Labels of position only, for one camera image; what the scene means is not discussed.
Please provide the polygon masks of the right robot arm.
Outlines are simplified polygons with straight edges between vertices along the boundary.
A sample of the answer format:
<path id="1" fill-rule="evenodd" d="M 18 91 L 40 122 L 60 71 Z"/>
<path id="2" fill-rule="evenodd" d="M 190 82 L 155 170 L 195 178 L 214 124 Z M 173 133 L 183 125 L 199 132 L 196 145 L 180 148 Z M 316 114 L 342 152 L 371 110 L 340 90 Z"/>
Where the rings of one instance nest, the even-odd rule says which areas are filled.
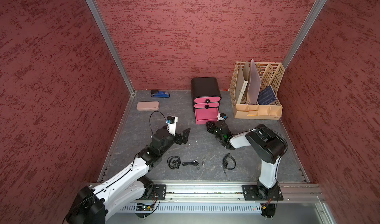
<path id="1" fill-rule="evenodd" d="M 206 129 L 228 150 L 252 147 L 261 159 L 261 173 L 256 193 L 261 199 L 269 199 L 278 185 L 278 167 L 281 158 L 288 150 L 287 142 L 264 124 L 233 135 L 224 120 L 207 122 Z"/>

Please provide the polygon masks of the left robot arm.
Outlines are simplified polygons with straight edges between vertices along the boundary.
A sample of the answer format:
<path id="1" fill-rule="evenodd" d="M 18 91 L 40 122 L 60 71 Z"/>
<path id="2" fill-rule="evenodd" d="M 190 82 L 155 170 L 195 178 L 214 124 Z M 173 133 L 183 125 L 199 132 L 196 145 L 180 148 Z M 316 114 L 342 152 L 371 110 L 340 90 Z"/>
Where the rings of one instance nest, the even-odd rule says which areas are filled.
<path id="1" fill-rule="evenodd" d="M 85 186 L 64 217 L 69 224 L 104 224 L 122 206 L 143 196 L 153 197 L 153 183 L 146 177 L 173 144 L 186 144 L 190 129 L 170 134 L 161 128 L 151 137 L 151 143 L 141 150 L 131 164 L 107 181 L 89 188 Z"/>

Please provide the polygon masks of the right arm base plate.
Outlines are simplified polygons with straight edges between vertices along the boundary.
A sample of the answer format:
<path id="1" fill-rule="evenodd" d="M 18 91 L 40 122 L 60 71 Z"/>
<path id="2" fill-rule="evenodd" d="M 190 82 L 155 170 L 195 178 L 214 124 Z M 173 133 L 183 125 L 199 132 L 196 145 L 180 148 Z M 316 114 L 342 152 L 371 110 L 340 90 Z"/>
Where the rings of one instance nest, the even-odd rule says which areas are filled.
<path id="1" fill-rule="evenodd" d="M 266 188 L 263 185 L 243 185 L 242 194 L 245 201 L 283 201 L 284 197 L 280 186 L 274 185 L 272 188 Z"/>

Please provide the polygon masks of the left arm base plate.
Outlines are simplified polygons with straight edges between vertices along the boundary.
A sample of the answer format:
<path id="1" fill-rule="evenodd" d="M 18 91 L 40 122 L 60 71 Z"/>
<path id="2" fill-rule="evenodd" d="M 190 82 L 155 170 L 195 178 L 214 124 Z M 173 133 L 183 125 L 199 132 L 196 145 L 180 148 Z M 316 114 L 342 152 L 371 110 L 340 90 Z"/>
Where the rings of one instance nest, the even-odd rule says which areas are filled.
<path id="1" fill-rule="evenodd" d="M 145 189 L 142 196 L 143 200 L 165 200 L 167 185 L 152 184 Z"/>

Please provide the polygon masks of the pink drawer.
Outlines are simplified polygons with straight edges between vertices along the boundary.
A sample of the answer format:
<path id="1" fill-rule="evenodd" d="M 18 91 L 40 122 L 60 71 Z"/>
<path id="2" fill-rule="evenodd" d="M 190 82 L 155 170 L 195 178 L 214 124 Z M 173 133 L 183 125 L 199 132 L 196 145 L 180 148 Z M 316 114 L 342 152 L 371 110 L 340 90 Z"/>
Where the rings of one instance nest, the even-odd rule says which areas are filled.
<path id="1" fill-rule="evenodd" d="M 196 97 L 194 103 L 213 103 L 219 102 L 221 100 L 220 96 L 211 96 L 211 97 Z"/>
<path id="2" fill-rule="evenodd" d="M 196 103 L 194 105 L 194 109 L 201 109 L 201 108 L 209 109 L 209 108 L 215 108 L 215 107 L 219 107 L 219 106 L 220 106 L 219 102 Z"/>
<path id="3" fill-rule="evenodd" d="M 217 107 L 212 108 L 198 108 L 195 109 L 196 124 L 202 125 L 207 122 L 216 122 L 218 120 L 219 109 Z"/>

